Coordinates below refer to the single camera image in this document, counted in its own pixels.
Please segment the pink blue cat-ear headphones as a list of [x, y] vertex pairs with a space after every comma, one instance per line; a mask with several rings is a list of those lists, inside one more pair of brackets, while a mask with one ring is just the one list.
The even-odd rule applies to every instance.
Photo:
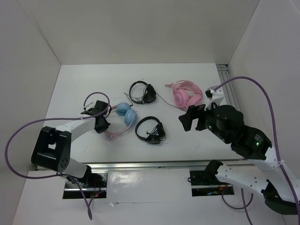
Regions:
[[132, 109], [129, 103], [126, 102], [121, 102], [117, 105], [111, 106], [111, 111], [115, 111], [119, 116], [124, 117], [124, 123], [126, 125], [126, 128], [124, 131], [117, 132], [117, 133], [106, 130], [105, 134], [109, 141], [112, 141], [114, 138], [128, 132], [131, 129], [131, 127], [136, 123], [138, 118], [136, 111]]

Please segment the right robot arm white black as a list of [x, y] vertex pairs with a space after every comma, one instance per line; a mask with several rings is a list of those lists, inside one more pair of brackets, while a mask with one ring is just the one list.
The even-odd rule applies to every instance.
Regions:
[[205, 168], [205, 180], [231, 183], [253, 191], [264, 199], [273, 211], [282, 215], [297, 215], [300, 205], [300, 180], [277, 159], [275, 147], [261, 130], [244, 124], [243, 114], [233, 106], [221, 105], [205, 110], [203, 105], [190, 106], [179, 120], [190, 131], [197, 119], [197, 131], [209, 130], [231, 149], [254, 164], [264, 175], [261, 179], [235, 172], [226, 164], [212, 160]]

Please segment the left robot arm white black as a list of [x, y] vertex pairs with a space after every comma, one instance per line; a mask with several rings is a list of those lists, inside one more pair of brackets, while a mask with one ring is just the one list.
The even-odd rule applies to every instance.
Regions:
[[110, 111], [108, 103], [96, 101], [94, 107], [85, 109], [81, 115], [87, 120], [73, 120], [58, 127], [43, 127], [39, 133], [31, 163], [48, 170], [72, 176], [82, 187], [106, 187], [103, 175], [93, 173], [89, 165], [71, 158], [71, 143], [83, 134], [95, 130], [102, 133], [109, 127], [104, 117]]

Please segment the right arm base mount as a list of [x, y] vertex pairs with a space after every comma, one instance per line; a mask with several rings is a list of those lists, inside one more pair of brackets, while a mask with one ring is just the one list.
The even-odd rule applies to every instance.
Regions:
[[220, 182], [206, 171], [190, 171], [187, 181], [191, 184], [192, 196], [234, 195], [232, 184]]

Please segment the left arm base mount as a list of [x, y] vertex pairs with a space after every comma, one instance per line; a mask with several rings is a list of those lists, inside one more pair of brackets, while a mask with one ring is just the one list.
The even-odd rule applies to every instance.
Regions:
[[[108, 172], [100, 171], [95, 172], [98, 175], [96, 181], [92, 181], [90, 184], [83, 184], [77, 181], [82, 188], [84, 196], [87, 200], [91, 198], [104, 199], [106, 198], [106, 187]], [[83, 196], [79, 190], [79, 187], [70, 179], [66, 178], [63, 199], [83, 199]]]

